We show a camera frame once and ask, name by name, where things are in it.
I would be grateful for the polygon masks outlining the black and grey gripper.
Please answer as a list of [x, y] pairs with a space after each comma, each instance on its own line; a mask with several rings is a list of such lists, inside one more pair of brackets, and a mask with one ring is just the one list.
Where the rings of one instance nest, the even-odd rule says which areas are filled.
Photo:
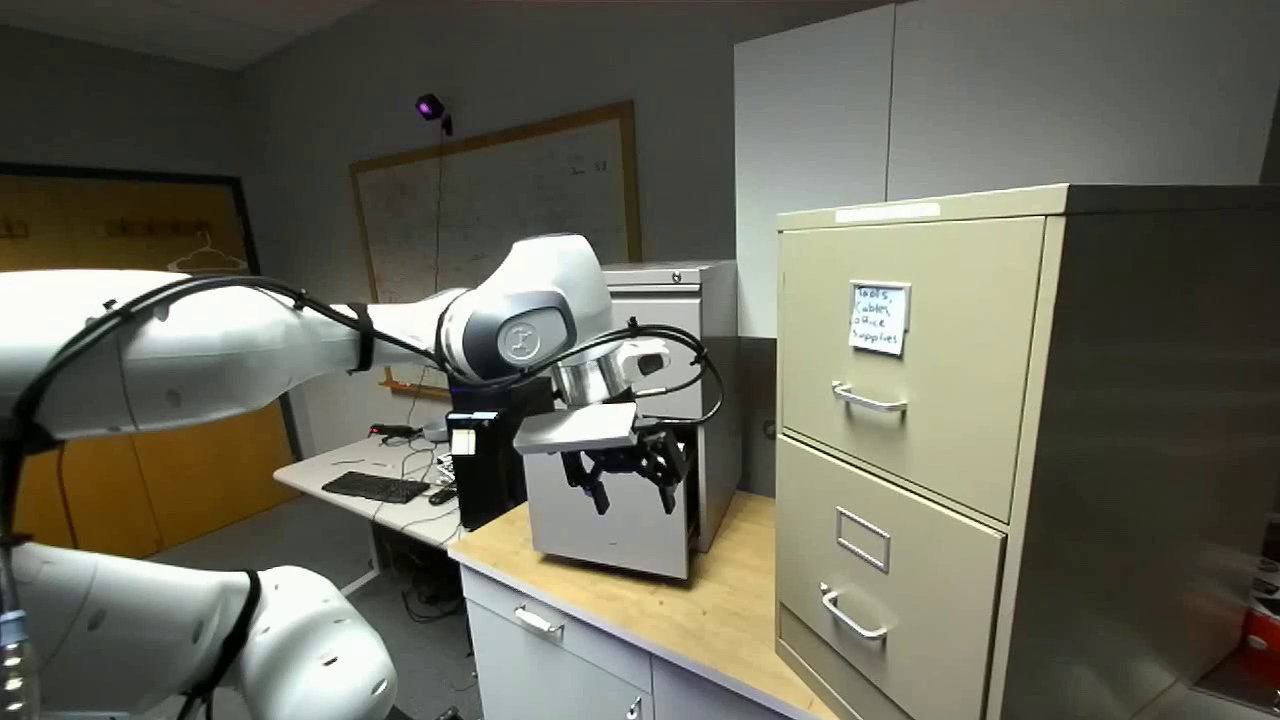
[[561, 464], [567, 490], [578, 490], [596, 517], [607, 514], [607, 475], [637, 471], [655, 484], [658, 509], [676, 509], [689, 475], [689, 425], [678, 415], [643, 413], [643, 378], [669, 363], [662, 340], [607, 340], [577, 351], [556, 368], [567, 409], [567, 442]]

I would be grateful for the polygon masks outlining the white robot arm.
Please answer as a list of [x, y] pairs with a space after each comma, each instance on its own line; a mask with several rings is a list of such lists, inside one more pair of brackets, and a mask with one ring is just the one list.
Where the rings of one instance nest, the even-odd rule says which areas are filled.
[[[561, 406], [517, 425], [524, 452], [610, 452], [651, 425], [630, 402], [647, 327], [620, 324], [578, 235], [509, 249], [476, 290], [414, 304], [325, 304], [269, 278], [36, 269], [0, 278], [5, 462], [67, 442], [256, 413], [374, 363], [426, 362], [465, 385], [549, 378]], [[5, 720], [385, 720], [396, 665], [330, 582], [283, 564], [207, 574], [5, 540]]]

